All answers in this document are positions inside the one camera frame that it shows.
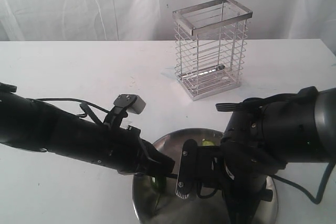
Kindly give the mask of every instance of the metal bowl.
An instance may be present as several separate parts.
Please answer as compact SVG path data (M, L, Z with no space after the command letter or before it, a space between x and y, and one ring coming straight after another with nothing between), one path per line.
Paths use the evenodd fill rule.
M182 146L186 140L192 138L201 145L202 140L206 139L219 145L222 136L222 132L209 129L184 129L160 138L153 145L175 160L173 173L177 174ZM175 194L175 187L176 180L167 178L166 190L160 194L152 188L151 177L134 176L133 205L140 223L230 223L220 191L209 199L180 199ZM262 201L259 204L252 223L274 223L276 220L278 196L271 178L267 178L267 188L274 191L273 200L272 202Z

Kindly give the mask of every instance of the stainless steel wire basket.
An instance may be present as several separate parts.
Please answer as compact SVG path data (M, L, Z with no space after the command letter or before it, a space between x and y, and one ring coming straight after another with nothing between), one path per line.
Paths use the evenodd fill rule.
M235 0L214 0L173 12L176 76L195 101L236 88L252 11Z

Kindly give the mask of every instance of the metal utensil holder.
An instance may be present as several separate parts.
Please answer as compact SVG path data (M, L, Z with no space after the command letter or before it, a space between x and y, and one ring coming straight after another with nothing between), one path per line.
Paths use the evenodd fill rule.
M176 76L195 101L240 86L247 19L235 0L214 0L173 12Z

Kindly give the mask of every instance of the white curtain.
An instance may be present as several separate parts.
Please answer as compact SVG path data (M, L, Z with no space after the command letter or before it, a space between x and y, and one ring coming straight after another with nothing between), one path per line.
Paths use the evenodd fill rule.
M172 11L211 0L1 0L0 40L170 40ZM237 0L251 39L321 38L336 52L336 0Z

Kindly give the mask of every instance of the white tabletop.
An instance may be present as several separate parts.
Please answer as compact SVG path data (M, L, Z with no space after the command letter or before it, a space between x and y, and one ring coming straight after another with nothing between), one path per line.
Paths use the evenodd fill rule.
M118 94L139 94L147 106L125 123L150 142L188 127L223 131L230 113L217 112L217 102L336 86L336 57L319 39L248 41L242 86L195 102L175 80L175 63L173 41L0 42L0 81L18 86L18 95L80 98L110 109ZM77 103L54 104L80 112ZM279 174L315 194L324 167L289 164ZM276 185L278 224L335 222L335 173L318 206ZM138 223L132 176L50 153L0 145L0 196L0 223Z

